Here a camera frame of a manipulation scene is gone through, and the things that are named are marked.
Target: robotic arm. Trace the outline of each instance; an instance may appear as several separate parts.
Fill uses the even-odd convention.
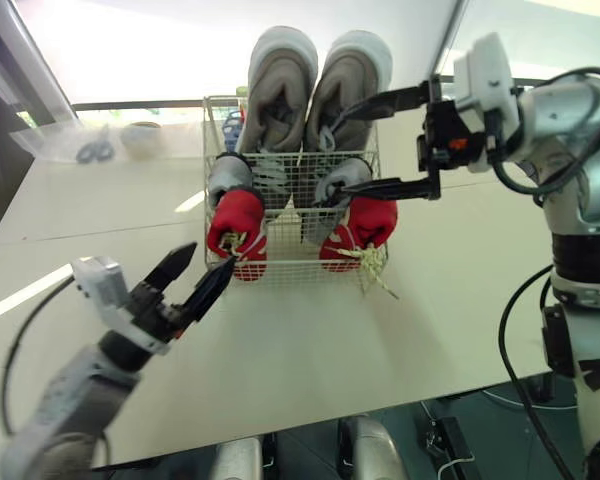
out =
[[[573,379],[587,455],[585,477],[600,480],[600,69],[569,72],[530,91],[514,87],[495,34],[455,64],[455,100],[442,98],[437,78],[384,92],[342,113],[374,120],[427,106],[418,138],[421,180],[383,179],[340,194],[379,199],[440,198],[440,171],[493,168],[508,188],[534,196],[553,239],[551,284],[559,303],[543,312],[549,366]],[[479,125],[469,128],[468,125]],[[534,180],[511,179],[505,161]],[[111,327],[49,385],[38,410],[4,450],[3,480],[82,478],[97,438],[139,381],[139,370],[199,321],[224,290],[235,259],[207,272],[183,305],[163,303],[164,288],[186,268],[195,245],[171,252],[128,292],[110,259],[75,262],[79,286]]]
[[[3,480],[84,478],[97,440],[140,381],[140,369],[201,320],[229,284],[235,257],[209,270],[184,304],[163,303],[162,292],[189,265],[195,248],[192,243],[170,252],[131,292],[110,258],[72,262],[78,289],[111,330],[48,385],[32,418],[2,453]]]
[[[500,40],[491,34],[456,61],[455,100],[437,78],[385,92],[343,112],[377,119],[427,105],[413,182],[384,179],[342,189],[379,199],[440,198],[440,170],[494,169],[511,190],[533,195],[552,233],[551,284],[559,304],[543,312],[547,362],[572,378],[587,455],[585,477],[600,480],[600,69],[584,68],[529,91],[514,87]],[[471,130],[467,125],[479,125]],[[537,186],[518,184],[503,163]]]

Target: white table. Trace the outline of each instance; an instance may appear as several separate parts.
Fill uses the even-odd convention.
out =
[[[381,124],[385,176],[418,176],[413,138],[420,123],[413,112]],[[173,213],[202,185],[201,161],[178,162],[112,166],[104,180],[89,177],[97,189],[80,166],[56,171],[58,165],[34,165],[0,225],[0,300],[87,255],[115,258],[133,285],[171,248],[202,242],[203,207]],[[130,175],[146,188],[127,184]],[[442,200],[399,204],[383,277],[400,300],[379,288],[362,296],[353,285],[260,289],[234,282],[168,356],[143,370],[143,381],[109,429],[114,461],[506,381],[498,320],[513,290],[549,263],[550,235],[541,210],[492,174],[447,177]],[[51,193],[40,193],[43,186]],[[59,202],[74,210],[62,212]],[[90,209],[81,208],[86,202]],[[31,218],[36,215],[42,220]],[[190,293],[203,272],[202,257],[200,248],[167,291],[169,299]],[[521,376],[547,370],[538,290],[521,299],[507,335]],[[0,317],[0,368],[14,332],[39,299]],[[73,289],[43,311],[15,366],[16,427],[46,382],[104,331]],[[3,441],[0,433],[0,446]]]

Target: floor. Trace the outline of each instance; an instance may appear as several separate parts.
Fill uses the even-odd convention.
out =
[[[514,400],[515,392],[505,384],[489,392]],[[573,405],[571,384],[556,381],[553,406]],[[560,477],[548,458],[533,427],[519,407],[474,392],[455,399],[426,402],[436,417],[455,416],[483,480],[558,480]],[[428,424],[419,403],[371,412],[392,435],[411,480],[435,480],[436,471],[422,448],[418,431]],[[583,452],[574,410],[539,411],[551,439],[576,477],[580,477]],[[279,465],[284,480],[337,480],[335,470],[336,421],[321,422],[279,432]],[[154,459],[142,468],[93,473],[90,480],[202,480],[206,479],[215,455],[205,447]],[[446,475],[446,479],[455,478]]]

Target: scissors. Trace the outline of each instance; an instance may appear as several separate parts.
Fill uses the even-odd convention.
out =
[[[93,142],[84,145],[76,155],[78,163],[91,163],[93,160],[104,162],[111,160],[115,151],[111,142],[107,140],[109,136],[109,126],[105,125],[98,133],[98,138]]]

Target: wire basket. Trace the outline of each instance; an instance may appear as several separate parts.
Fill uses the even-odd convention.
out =
[[[246,104],[246,99],[219,96],[204,99],[205,182],[208,181],[216,157],[226,150],[223,134],[225,120],[239,108],[240,104]],[[378,134],[375,127],[364,151],[254,153],[244,156],[252,167],[254,187],[260,190],[265,201],[267,260],[237,263],[238,267],[249,265],[249,270],[254,272],[251,280],[255,281],[240,283],[300,286],[327,282],[354,282],[363,291],[366,290],[374,279],[364,269],[359,268],[356,260],[320,260],[319,258],[322,242],[340,221],[345,208],[297,208],[294,199],[296,203],[301,203],[303,206],[312,203],[315,184],[300,181],[306,177],[307,171],[326,173],[351,157],[365,160],[371,167],[372,177],[380,178]],[[280,172],[281,165],[286,175],[288,189],[266,188],[267,179],[275,178]],[[214,209],[209,203],[208,194],[205,194],[205,233],[209,231],[213,214]],[[388,260],[386,244],[380,248],[380,257],[382,270]],[[220,258],[206,247],[205,261],[207,266],[211,267],[220,261]]]

